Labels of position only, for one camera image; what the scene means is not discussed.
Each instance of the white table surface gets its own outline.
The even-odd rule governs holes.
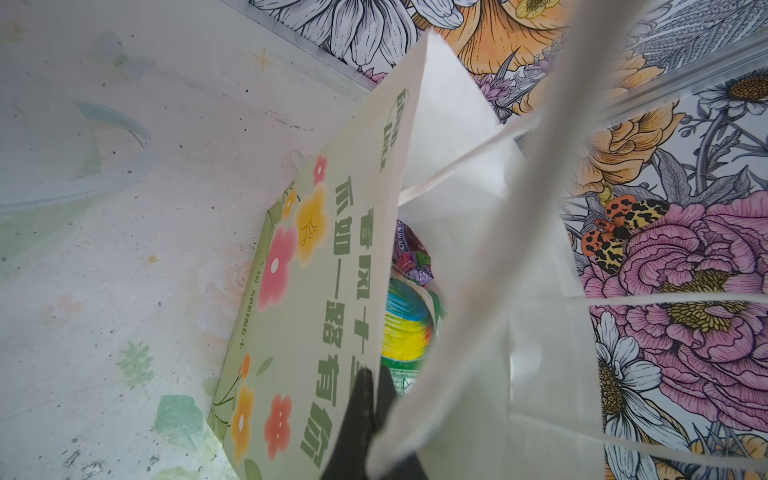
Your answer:
[[[234,478],[205,417],[263,215],[367,91],[218,0],[4,0],[0,54],[152,139],[116,194],[0,217],[0,478]]]

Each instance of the butterfly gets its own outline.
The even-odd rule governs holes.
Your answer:
[[[605,207],[607,219],[594,221],[599,230],[589,230],[581,238],[581,251],[594,257],[604,272],[614,275],[624,262],[624,243],[632,237],[633,230],[659,220],[669,209],[669,203],[663,200],[638,200],[634,195],[616,197]]]

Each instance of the gift bag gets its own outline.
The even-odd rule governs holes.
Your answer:
[[[269,209],[208,419],[241,479],[325,468],[357,372],[378,375],[397,218],[427,246],[450,311],[516,147],[498,145],[400,212],[398,195],[497,124],[451,48],[427,34]],[[419,453],[430,478],[499,476],[509,384],[501,338]]]

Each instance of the logo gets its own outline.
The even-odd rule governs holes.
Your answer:
[[[408,89],[400,92],[397,96],[397,100],[392,108],[389,110],[389,116],[387,117],[386,125],[384,127],[384,145],[382,146],[382,163],[379,171],[384,170],[386,161],[389,158],[389,153],[395,146],[397,140],[397,134],[400,130],[400,119],[402,113],[406,109],[408,104]]]

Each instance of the flower center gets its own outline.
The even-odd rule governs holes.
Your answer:
[[[667,283],[661,287],[661,291],[665,293],[724,292],[723,285],[729,277],[728,273],[718,270],[695,272],[693,281],[681,286]],[[701,330],[704,333],[710,330],[727,332],[730,327],[729,314],[735,315],[746,309],[746,306],[746,302],[730,300],[725,302],[665,303],[662,305],[675,323]]]
[[[621,411],[621,407],[624,406],[624,396],[621,395],[619,381],[609,365],[600,362],[598,368],[600,370],[603,413],[605,415],[617,415]]]
[[[728,89],[733,100],[760,101],[768,97],[768,75],[742,78]]]

